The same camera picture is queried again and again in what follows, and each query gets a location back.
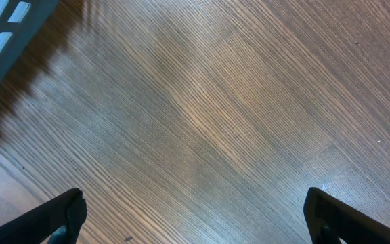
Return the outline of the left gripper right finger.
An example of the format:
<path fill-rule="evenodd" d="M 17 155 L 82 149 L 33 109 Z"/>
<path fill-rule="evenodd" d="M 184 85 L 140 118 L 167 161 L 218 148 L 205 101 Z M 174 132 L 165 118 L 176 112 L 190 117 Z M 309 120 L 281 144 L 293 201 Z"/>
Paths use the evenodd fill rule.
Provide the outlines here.
<path fill-rule="evenodd" d="M 315 244 L 390 243 L 389 227 L 319 188 L 308 190 L 303 213 Z"/>

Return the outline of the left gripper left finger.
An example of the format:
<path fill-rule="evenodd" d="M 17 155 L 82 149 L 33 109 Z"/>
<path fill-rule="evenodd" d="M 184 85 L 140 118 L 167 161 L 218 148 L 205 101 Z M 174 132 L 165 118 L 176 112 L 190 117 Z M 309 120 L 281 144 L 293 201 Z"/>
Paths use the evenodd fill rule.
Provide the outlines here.
<path fill-rule="evenodd" d="M 86 221 L 83 192 L 72 188 L 0 226 L 0 244 L 76 243 Z"/>

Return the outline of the grey plastic shopping basket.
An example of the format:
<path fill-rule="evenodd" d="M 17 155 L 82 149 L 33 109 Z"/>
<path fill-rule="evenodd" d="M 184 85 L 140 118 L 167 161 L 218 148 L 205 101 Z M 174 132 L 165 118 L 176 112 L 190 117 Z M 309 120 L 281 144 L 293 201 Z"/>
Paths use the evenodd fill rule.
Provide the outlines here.
<path fill-rule="evenodd" d="M 58 0 L 0 0 L 0 82 Z"/>

